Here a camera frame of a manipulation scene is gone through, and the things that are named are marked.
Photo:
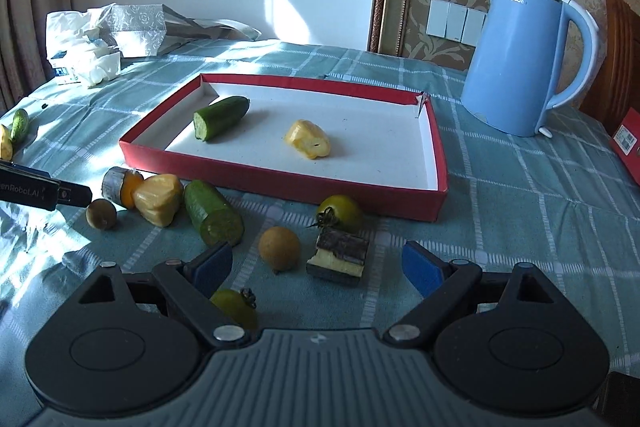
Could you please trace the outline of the green tomato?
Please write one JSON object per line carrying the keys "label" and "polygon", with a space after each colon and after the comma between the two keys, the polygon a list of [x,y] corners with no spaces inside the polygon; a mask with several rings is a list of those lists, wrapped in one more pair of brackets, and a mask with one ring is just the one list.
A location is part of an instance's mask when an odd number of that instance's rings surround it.
{"label": "green tomato", "polygon": [[257,329],[257,298],[250,288],[244,287],[239,291],[221,288],[209,301],[243,329]]}
{"label": "green tomato", "polygon": [[357,233],[362,225],[363,212],[347,195],[332,195],[317,208],[313,227],[332,228],[347,233]]}

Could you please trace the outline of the grey orange cylinder piece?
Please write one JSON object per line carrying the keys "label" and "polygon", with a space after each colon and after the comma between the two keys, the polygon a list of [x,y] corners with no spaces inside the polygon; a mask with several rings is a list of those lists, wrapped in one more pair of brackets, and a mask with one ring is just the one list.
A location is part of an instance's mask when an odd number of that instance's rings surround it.
{"label": "grey orange cylinder piece", "polygon": [[119,206],[133,210],[136,207],[134,192],[143,181],[142,174],[137,170],[112,167],[103,176],[102,195]]}

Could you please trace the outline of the grey yellow layered block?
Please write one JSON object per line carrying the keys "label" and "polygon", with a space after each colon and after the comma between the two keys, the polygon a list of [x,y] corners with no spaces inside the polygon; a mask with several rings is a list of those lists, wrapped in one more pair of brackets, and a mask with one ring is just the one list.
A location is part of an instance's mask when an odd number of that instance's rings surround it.
{"label": "grey yellow layered block", "polygon": [[334,228],[323,228],[316,240],[316,250],[306,262],[311,277],[335,284],[355,287],[363,276],[369,241]]}

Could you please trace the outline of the small whole cucumber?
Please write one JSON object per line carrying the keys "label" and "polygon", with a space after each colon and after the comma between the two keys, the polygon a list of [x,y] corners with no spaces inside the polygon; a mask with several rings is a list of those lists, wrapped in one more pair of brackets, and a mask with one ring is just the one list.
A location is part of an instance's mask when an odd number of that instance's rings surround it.
{"label": "small whole cucumber", "polygon": [[19,108],[13,115],[10,139],[14,145],[21,144],[28,135],[29,115],[24,108]]}

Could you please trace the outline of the large cucumber half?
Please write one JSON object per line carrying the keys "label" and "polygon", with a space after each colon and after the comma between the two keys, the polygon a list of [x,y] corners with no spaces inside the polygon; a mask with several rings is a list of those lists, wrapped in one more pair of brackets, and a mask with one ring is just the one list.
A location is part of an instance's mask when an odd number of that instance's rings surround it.
{"label": "large cucumber half", "polygon": [[241,243],[244,234],[242,217],[216,187],[202,180],[193,180],[184,188],[183,202],[194,229],[206,245],[227,242],[236,246]]}

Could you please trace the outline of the large yellow jackfruit piece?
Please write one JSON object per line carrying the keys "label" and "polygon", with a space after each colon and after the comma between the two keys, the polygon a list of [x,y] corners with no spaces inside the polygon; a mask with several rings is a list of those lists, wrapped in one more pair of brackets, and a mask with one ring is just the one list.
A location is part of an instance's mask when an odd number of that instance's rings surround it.
{"label": "large yellow jackfruit piece", "polygon": [[168,227],[181,203],[182,184],[174,174],[150,176],[134,191],[134,205],[140,215],[157,227]]}

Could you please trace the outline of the blue white tissue pack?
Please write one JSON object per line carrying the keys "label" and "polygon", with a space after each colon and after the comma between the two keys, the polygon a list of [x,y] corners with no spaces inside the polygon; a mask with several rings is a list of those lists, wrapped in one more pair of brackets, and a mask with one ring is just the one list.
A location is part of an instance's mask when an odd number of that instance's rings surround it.
{"label": "blue white tissue pack", "polygon": [[56,81],[61,84],[81,83],[76,74],[73,60],[67,57],[66,51],[58,51],[49,60]]}

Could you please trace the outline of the red shallow cardboard tray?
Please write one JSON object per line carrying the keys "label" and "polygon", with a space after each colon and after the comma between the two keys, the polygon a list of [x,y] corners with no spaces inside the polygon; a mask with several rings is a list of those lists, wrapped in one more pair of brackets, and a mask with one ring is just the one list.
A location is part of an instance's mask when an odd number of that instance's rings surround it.
{"label": "red shallow cardboard tray", "polygon": [[119,140],[144,171],[433,222],[448,193],[430,97],[333,80],[202,74]]}

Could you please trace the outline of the crumpled white plastic bag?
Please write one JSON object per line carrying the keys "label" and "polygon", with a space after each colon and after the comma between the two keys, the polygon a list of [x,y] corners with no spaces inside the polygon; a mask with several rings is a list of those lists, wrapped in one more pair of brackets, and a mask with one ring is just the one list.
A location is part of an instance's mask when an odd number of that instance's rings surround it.
{"label": "crumpled white plastic bag", "polygon": [[122,56],[114,44],[101,37],[101,24],[111,5],[86,12],[50,12],[46,19],[47,61],[58,51],[66,51],[73,60],[83,86],[92,88],[115,79],[122,69]]}

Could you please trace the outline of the cucumber half in tray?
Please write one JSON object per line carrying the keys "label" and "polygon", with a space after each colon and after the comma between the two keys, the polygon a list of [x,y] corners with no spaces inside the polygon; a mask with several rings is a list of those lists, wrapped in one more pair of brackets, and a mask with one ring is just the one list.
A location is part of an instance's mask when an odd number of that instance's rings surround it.
{"label": "cucumber half in tray", "polygon": [[209,141],[239,124],[250,108],[250,100],[232,95],[217,100],[193,113],[195,139]]}

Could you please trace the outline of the grey patterned gift bag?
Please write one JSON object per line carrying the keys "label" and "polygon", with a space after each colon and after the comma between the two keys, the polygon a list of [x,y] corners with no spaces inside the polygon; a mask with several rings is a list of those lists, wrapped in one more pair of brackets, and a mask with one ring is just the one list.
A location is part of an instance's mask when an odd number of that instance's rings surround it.
{"label": "grey patterned gift bag", "polygon": [[100,38],[125,58],[161,56],[194,40],[256,41],[262,36],[237,20],[190,18],[164,4],[111,4],[98,27]]}

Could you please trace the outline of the blue electric kettle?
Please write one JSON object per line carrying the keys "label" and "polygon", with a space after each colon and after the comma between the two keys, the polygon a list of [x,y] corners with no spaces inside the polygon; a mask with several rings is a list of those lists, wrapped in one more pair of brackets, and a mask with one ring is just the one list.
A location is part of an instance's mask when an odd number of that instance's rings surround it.
{"label": "blue electric kettle", "polygon": [[[599,26],[575,0],[489,0],[489,11],[461,95],[475,118],[506,134],[552,135],[546,120],[596,73]],[[582,35],[582,61],[556,90],[570,25]]]}

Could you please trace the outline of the red cardboard box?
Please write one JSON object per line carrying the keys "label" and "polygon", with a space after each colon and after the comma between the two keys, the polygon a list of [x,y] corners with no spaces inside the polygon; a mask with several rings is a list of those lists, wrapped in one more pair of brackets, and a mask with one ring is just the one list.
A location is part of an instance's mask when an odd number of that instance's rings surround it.
{"label": "red cardboard box", "polygon": [[634,182],[640,184],[640,114],[628,109],[610,144]]}

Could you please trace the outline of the wooden chair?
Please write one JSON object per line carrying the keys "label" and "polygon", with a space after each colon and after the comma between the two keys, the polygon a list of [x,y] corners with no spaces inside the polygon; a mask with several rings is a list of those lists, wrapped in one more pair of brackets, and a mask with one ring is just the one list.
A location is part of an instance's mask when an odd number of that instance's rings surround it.
{"label": "wooden chair", "polygon": [[625,0],[605,0],[606,54],[579,109],[609,135],[629,109],[639,110],[639,15]]}

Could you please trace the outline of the white wall switch panel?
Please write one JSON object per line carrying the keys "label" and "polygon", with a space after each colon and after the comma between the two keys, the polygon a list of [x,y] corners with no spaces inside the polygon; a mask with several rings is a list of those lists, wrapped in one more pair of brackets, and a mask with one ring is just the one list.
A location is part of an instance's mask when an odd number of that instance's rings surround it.
{"label": "white wall switch panel", "polygon": [[431,0],[425,33],[475,48],[480,42],[487,14],[445,0]]}

